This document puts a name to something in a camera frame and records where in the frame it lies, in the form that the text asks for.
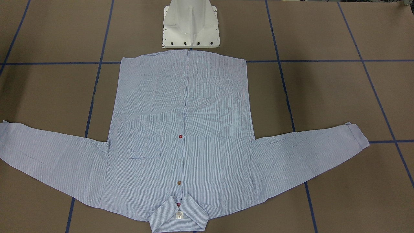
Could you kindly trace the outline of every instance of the long-sleeve button-up shirt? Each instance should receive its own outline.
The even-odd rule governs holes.
[[[0,124],[8,164],[153,232],[202,231],[368,145],[355,124],[255,140],[246,61],[187,50],[122,60],[107,142]]]

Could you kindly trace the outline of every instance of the striped fabric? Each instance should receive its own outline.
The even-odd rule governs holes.
[[[153,232],[203,231],[368,145],[354,124],[255,140],[246,61],[187,50],[122,59],[107,142],[0,124],[8,164]]]

